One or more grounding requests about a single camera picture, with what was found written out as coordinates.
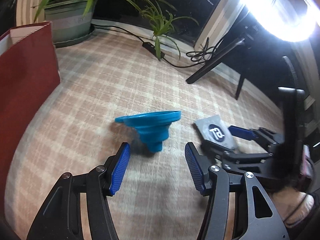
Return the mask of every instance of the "blue collapsible funnel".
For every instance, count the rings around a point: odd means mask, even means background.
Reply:
[[[145,114],[121,116],[115,122],[123,122],[134,127],[140,140],[147,144],[151,152],[162,151],[162,141],[169,138],[169,126],[181,118],[181,111],[163,111]]]

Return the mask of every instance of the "blue gripper pad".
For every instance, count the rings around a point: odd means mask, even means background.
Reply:
[[[109,188],[111,195],[114,195],[120,189],[125,170],[127,169],[127,165],[130,160],[129,143],[126,143],[124,146],[120,147],[115,158],[118,157],[117,155],[120,156],[111,175],[111,185]]]
[[[245,139],[247,141],[251,141],[251,140],[254,140],[255,138],[257,138],[257,136],[254,134],[253,131],[245,129],[245,128],[231,125],[228,129],[233,136]]]
[[[202,195],[206,189],[204,185],[204,175],[195,157],[194,150],[195,150],[195,147],[193,143],[187,143],[184,149],[184,153],[186,156],[186,161],[191,173],[193,183],[195,184],[196,190],[199,191],[200,194]]]

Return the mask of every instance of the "red paper bag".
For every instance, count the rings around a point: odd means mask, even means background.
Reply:
[[[49,22],[15,27],[0,37],[0,215],[17,145],[59,83]]]

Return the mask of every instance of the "plaid carpet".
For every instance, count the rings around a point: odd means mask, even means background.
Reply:
[[[196,119],[220,114],[226,124],[281,129],[281,117],[235,85],[209,73],[193,85],[185,79],[197,68],[177,70],[157,61],[139,41],[111,34],[57,49],[61,85],[28,126],[7,179],[9,224],[25,239],[39,207],[59,176],[87,173],[103,164],[133,130],[114,123],[121,115],[182,110],[170,127],[163,151],[146,156],[133,150],[120,191],[108,198],[119,239],[196,239],[207,198],[193,185],[184,146],[199,138]],[[254,143],[239,140],[248,152]],[[90,239],[82,197],[85,239]]]

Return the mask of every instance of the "green plant pot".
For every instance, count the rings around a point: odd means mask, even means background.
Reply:
[[[97,0],[83,16],[87,0],[57,0],[44,7],[46,21],[52,22],[53,43],[80,39],[88,35]]]

